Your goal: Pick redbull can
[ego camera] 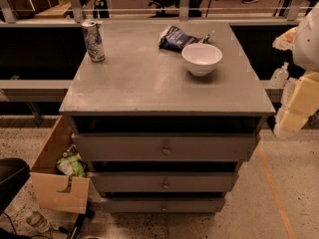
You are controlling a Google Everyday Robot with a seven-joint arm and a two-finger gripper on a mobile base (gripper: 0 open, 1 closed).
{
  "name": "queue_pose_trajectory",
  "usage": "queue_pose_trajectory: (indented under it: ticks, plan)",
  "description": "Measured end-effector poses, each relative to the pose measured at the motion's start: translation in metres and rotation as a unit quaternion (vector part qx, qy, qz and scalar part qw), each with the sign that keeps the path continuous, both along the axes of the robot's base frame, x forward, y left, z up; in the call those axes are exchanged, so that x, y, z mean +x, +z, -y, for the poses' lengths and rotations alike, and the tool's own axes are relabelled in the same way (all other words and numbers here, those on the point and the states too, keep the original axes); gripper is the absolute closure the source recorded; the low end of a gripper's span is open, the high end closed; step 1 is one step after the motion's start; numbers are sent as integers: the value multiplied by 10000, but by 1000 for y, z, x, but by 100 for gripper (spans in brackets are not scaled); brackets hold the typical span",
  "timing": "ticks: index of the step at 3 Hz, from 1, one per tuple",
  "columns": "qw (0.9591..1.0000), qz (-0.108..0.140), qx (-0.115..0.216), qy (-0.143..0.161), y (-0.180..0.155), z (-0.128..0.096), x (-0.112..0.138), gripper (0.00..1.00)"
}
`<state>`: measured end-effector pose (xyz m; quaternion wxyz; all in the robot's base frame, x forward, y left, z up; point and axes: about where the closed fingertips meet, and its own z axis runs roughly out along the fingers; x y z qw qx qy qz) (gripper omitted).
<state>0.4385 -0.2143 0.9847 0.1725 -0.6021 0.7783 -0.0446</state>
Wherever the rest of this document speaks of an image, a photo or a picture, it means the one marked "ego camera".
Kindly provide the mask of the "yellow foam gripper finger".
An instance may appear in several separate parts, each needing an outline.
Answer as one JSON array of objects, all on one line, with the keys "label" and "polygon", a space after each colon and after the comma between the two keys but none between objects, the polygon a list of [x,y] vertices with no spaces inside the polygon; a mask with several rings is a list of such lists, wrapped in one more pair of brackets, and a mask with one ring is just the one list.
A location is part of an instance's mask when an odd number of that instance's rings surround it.
[{"label": "yellow foam gripper finger", "polygon": [[275,116],[274,134],[277,137],[293,136],[318,110],[319,73],[306,72],[298,80],[289,80]]},{"label": "yellow foam gripper finger", "polygon": [[286,31],[285,33],[283,33],[282,35],[280,35],[279,37],[277,37],[273,41],[272,47],[282,51],[292,50],[294,47],[294,37],[295,37],[296,30],[297,28],[293,27],[289,29],[288,31]]}]

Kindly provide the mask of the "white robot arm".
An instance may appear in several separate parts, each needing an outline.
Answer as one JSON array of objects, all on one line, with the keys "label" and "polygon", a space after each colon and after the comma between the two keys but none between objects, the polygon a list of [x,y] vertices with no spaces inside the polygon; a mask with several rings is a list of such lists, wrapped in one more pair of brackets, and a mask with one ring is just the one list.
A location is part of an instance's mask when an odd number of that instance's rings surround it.
[{"label": "white robot arm", "polygon": [[278,50],[291,50],[293,63],[304,70],[299,79],[288,80],[275,116],[274,134],[286,138],[297,133],[319,110],[319,2],[297,27],[273,42]]}]

